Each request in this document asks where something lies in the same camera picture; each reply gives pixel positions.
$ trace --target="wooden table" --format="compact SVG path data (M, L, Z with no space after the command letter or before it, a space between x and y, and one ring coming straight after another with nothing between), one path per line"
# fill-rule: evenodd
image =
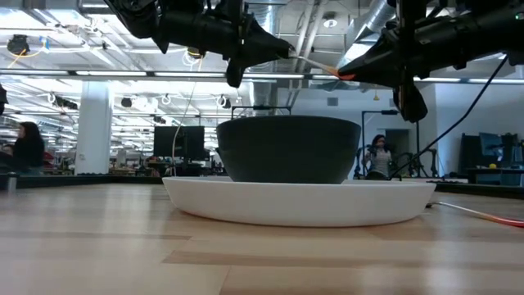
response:
M435 194L523 217L524 202ZM0 197L1 294L524 294L524 230L449 208L397 225L298 229L178 211L161 185Z

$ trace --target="woman with dark hair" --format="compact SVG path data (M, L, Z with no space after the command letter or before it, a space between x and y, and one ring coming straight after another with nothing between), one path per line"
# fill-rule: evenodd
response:
M20 123L13 157L29 167L27 175L40 175L43 168L43 152L43 140L38 126L33 122Z
M369 168L369 175L381 176L380 178L387 179L390 175L391 151L386 145L386 136L379 134L375 136L371 142L371 147L366 152L364 157L364 165L371 161Z

